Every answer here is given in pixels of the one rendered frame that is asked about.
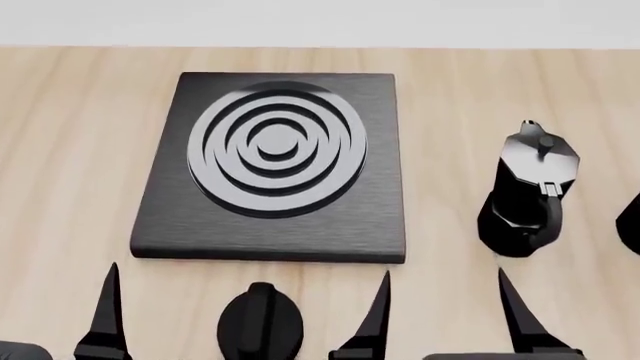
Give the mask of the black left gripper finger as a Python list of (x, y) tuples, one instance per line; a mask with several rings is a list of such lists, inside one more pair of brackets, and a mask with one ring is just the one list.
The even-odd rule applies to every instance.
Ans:
[(126, 343), (119, 268), (112, 263), (104, 278), (89, 331), (74, 350), (75, 360), (133, 360)]

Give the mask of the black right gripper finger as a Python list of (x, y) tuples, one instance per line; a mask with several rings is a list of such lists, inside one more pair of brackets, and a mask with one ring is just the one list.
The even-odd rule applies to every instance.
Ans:
[(391, 307), (391, 275), (381, 281), (376, 296), (355, 334), (329, 352), (329, 360), (385, 360)]
[(555, 347), (555, 340), (521, 298), (506, 272), (499, 269), (500, 299), (516, 353), (537, 353)]

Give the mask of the black stove knob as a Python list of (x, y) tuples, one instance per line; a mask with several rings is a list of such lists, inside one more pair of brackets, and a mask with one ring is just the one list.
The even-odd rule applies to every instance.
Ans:
[(219, 317), (224, 360), (295, 360), (304, 338), (297, 305), (273, 284), (254, 282)]

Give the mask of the black moka pot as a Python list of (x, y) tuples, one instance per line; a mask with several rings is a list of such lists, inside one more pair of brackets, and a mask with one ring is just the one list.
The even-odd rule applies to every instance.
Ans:
[(577, 178), (580, 157), (563, 137), (533, 120), (506, 137), (492, 191), (477, 218), (478, 235), (505, 257), (529, 257), (559, 238), (562, 199)]
[(615, 223), (621, 242), (640, 256), (640, 193), (623, 209)]

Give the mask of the black flat stove grey burner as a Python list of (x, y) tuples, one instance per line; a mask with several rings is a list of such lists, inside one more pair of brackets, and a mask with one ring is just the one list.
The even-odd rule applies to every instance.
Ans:
[(403, 263), (395, 77), (182, 74), (130, 248), (143, 258)]

